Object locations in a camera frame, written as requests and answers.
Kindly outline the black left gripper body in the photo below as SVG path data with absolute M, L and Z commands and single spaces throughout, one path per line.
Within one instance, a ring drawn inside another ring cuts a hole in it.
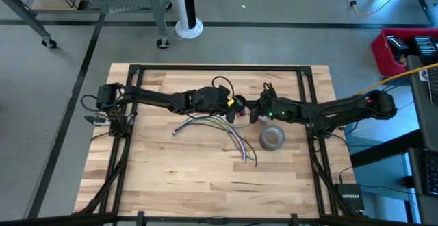
M 195 112 L 226 112 L 230 90 L 224 86 L 206 86 L 194 93 Z

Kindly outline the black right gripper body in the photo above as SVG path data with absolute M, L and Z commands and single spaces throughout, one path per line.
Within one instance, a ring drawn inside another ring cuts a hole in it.
M 279 121 L 292 119 L 292 101 L 283 97 L 262 98 L 259 102 L 258 111 L 260 116 L 265 116 Z

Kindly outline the red white spool with stickers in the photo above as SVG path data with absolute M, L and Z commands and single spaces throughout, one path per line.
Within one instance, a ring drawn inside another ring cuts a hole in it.
M 250 110 L 248 108 L 244 108 L 241 111 L 237 111 L 236 116 L 250 118 Z M 257 120 L 263 121 L 263 122 L 268 122 L 269 118 L 266 116 L 258 116 Z

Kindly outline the white and black pillar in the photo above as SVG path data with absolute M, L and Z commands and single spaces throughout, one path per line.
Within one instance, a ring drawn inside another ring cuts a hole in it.
M 179 20 L 175 25 L 176 34 L 182 39 L 193 39 L 203 32 L 203 23 L 196 16 L 194 0 L 176 0 Z

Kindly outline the red storage bin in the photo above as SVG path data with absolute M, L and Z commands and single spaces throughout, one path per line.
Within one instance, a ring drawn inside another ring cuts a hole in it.
M 403 41 L 408 49 L 406 51 L 393 52 L 388 36 L 395 36 Z M 438 28 L 384 28 L 380 34 L 372 41 L 370 47 L 374 55 L 379 73 L 382 76 L 393 76 L 407 70 L 406 64 L 399 63 L 402 55 L 417 55 L 413 47 L 413 39 L 416 36 L 431 36 L 438 41 Z

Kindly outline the black device in bin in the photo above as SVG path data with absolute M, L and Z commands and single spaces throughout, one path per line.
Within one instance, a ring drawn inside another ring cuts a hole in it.
M 395 59 L 400 59 L 409 50 L 408 46 L 394 35 L 386 36 Z
M 423 66 L 438 63 L 438 42 L 432 36 L 415 36 L 413 44 Z

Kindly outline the black desk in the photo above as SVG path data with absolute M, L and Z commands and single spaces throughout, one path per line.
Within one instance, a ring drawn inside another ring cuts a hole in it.
M 406 153 L 411 166 L 411 176 L 408 179 L 415 188 L 420 220 L 426 224 L 438 225 L 438 190 L 427 191 L 426 167 L 428 156 L 438 159 L 438 107 L 431 103 L 428 83 L 421 80 L 420 72 L 410 74 L 409 79 L 419 128 L 377 147 L 351 155 L 352 164 L 355 168 L 369 166 L 397 154 Z

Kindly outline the black keyboard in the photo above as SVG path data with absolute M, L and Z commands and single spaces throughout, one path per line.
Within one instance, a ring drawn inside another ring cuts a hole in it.
M 425 160 L 426 191 L 438 197 L 438 157 L 427 155 Z

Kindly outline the grey duct tape roll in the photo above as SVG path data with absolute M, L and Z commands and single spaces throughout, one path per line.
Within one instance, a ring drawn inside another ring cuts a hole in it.
M 276 151 L 285 143 L 284 131 L 276 125 L 268 125 L 259 135 L 259 144 L 266 151 Z

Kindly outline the black table frame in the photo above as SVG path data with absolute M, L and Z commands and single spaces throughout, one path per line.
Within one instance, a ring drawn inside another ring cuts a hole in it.
M 108 82 L 138 84 L 172 93 L 211 84 L 232 86 L 247 99 L 271 83 L 282 97 L 324 103 L 335 99 L 327 66 L 313 66 L 311 77 L 290 66 L 161 66 L 129 76 L 129 66 L 113 64 Z M 242 161 L 225 131 L 210 122 L 180 128 L 183 117 L 147 105 L 137 108 L 119 213 L 135 216 L 318 218 L 331 212 L 326 186 L 313 180 L 305 128 L 280 123 L 285 144 L 276 151 L 259 145 L 262 123 L 238 117 L 256 162 Z

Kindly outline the black network switch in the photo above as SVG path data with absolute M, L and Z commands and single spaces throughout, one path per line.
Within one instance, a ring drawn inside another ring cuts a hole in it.
M 342 199 L 353 210 L 363 211 L 365 209 L 360 185 L 358 184 L 336 184 Z

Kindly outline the black overhead rig frame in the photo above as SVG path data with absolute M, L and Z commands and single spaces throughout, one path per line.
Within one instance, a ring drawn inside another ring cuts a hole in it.
M 323 215 L 320 218 L 299 218 L 290 214 L 286 218 L 243 218 L 243 217 L 184 217 L 184 216 L 147 216 L 140 211 L 135 216 L 121 216 L 115 213 L 85 214 L 76 213 L 67 216 L 51 216 L 44 218 L 26 218 L 13 221 L 0 221 L 0 226 L 99 226 L 109 223 L 134 222 L 136 226 L 147 223 L 207 223 L 210 225 L 243 224 L 284 224 L 289 226 L 326 225 L 326 226 L 438 226 L 431 224 L 405 223 L 366 218 L 363 216 Z

